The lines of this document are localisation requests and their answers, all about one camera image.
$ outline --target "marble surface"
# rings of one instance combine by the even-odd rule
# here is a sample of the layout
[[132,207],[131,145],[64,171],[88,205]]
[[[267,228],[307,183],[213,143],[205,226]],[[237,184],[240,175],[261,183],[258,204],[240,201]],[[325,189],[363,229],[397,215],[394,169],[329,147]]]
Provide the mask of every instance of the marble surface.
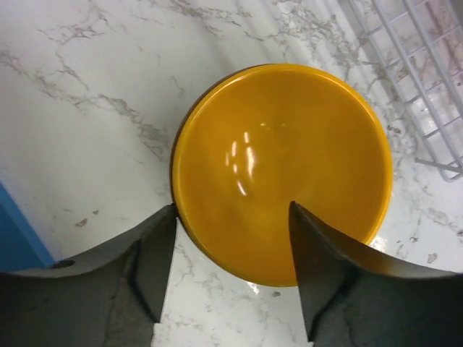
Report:
[[[388,135],[394,191],[372,246],[463,271],[463,179],[414,162],[413,130],[357,29],[343,0],[3,0],[1,179],[53,256],[70,257],[171,202],[172,142],[205,89],[256,64],[306,64],[358,90]],[[181,228],[155,333],[154,346],[307,346],[297,289],[235,278]]]

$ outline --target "blue edge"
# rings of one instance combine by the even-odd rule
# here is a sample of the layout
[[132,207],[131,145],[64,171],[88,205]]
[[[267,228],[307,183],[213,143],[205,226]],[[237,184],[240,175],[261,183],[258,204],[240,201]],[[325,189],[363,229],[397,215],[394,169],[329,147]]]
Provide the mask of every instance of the blue edge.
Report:
[[50,267],[55,260],[0,182],[0,272]]

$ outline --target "white wire rack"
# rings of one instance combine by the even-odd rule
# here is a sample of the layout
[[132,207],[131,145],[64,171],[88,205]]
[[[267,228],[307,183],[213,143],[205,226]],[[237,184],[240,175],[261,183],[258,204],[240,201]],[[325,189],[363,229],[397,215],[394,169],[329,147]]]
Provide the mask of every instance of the white wire rack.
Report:
[[462,178],[463,29],[452,4],[372,0],[366,17],[349,1],[422,140],[426,153],[416,161],[445,181]]

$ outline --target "yellow bowl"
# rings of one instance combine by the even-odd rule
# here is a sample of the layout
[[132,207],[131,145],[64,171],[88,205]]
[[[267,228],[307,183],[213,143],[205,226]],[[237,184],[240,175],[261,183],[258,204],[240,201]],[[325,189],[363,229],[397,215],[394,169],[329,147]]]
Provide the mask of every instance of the yellow bowl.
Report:
[[233,74],[192,107],[171,175],[187,233],[216,264],[295,286],[289,203],[368,243],[386,214],[392,162],[380,122],[350,86],[269,64]]

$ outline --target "wire rack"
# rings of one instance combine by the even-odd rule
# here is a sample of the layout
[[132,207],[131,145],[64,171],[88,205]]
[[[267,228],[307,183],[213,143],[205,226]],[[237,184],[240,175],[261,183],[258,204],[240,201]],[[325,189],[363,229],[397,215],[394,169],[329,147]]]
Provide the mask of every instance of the wire rack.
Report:
[[372,0],[366,16],[349,2],[421,139],[415,160],[447,182],[462,178],[463,29],[452,4]]

